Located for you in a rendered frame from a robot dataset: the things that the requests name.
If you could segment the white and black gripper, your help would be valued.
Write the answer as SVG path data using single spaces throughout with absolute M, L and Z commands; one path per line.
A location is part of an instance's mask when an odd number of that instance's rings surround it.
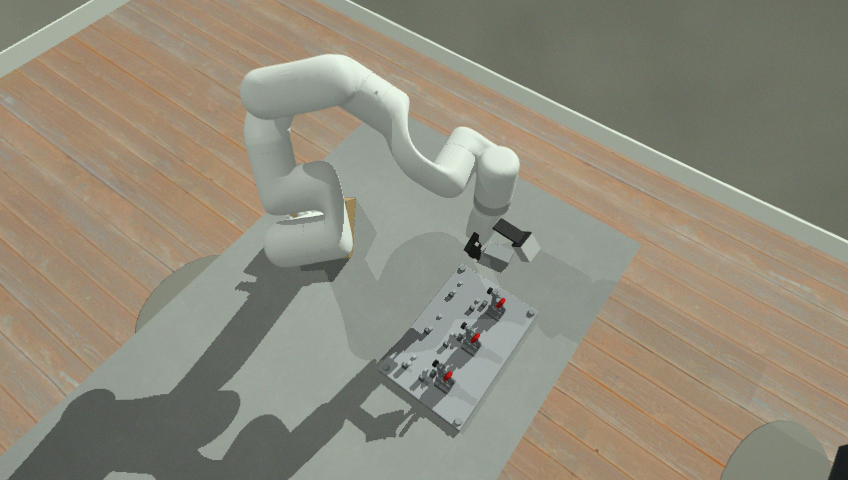
M 464 248 L 464 251 L 467 252 L 471 258 L 476 260 L 480 259 L 482 245 L 485 245 L 495 233 L 495 230 L 492 229 L 493 226 L 500 219 L 505 219 L 508 211 L 502 214 L 503 216 L 488 216 L 478 211 L 474 205 L 470 213 L 466 229 L 466 236 L 471 238 Z M 478 247 L 474 245 L 476 242 L 479 243 Z

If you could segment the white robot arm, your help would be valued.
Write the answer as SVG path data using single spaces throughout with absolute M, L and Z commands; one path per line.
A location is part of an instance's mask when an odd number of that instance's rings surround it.
M 268 214 L 287 215 L 264 236 L 266 256 L 279 267 L 340 259 L 353 246 L 334 167 L 326 161 L 296 165 L 290 139 L 294 115 L 339 106 L 380 132 L 402 171 L 427 190 L 457 197 L 475 172 L 477 210 L 499 216 L 510 208 L 520 167 L 512 150 L 458 127 L 432 163 L 410 139 L 409 97 L 347 56 L 326 54 L 252 70 L 242 80 L 240 97 L 247 109 L 245 147 L 261 203 Z M 290 215 L 295 213 L 296 218 Z

